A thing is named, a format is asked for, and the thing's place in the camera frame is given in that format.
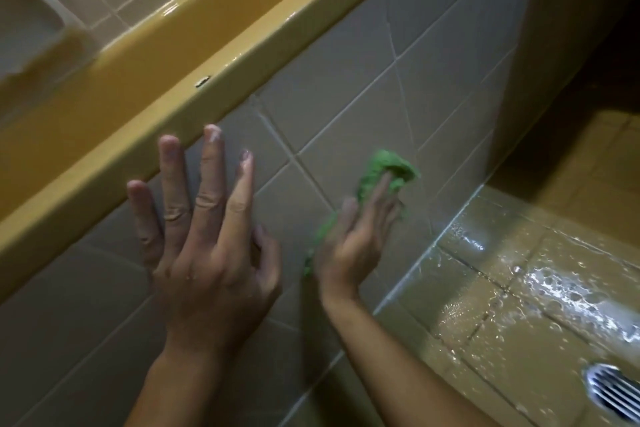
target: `drain grate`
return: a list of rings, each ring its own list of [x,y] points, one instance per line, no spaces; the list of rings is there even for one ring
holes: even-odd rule
[[[630,380],[613,365],[598,363],[584,374],[589,397],[615,415],[640,425],[640,383]]]

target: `hand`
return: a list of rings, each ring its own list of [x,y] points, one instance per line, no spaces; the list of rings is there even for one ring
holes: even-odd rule
[[[130,181],[127,194],[143,245],[145,265],[166,311],[165,353],[227,363],[280,293],[280,245],[258,226],[252,233],[253,156],[244,151],[236,187],[226,200],[225,146],[207,125],[193,215],[180,141],[158,142],[164,234],[147,184]],[[251,263],[252,237],[261,251]]]
[[[385,174],[358,213],[354,197],[345,199],[333,228],[314,256],[323,304],[359,300],[358,286],[378,265],[389,231],[400,216],[397,195],[389,194],[391,174]]]

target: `forearm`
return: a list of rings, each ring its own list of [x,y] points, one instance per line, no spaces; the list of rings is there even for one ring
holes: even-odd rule
[[[360,302],[325,302],[325,309],[387,427],[497,427],[387,333]]]
[[[202,424],[224,374],[222,362],[163,351],[153,363],[125,427]]]

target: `left hand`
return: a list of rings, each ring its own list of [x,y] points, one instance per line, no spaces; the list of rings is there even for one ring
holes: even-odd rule
[[[261,226],[252,231],[253,155],[243,152],[227,201],[224,139],[217,126],[207,125],[192,212],[180,141],[164,135],[158,147],[164,233],[147,184],[130,181],[127,194],[166,311],[165,353],[226,363],[281,291],[280,245]],[[252,238],[261,251],[255,265]]]

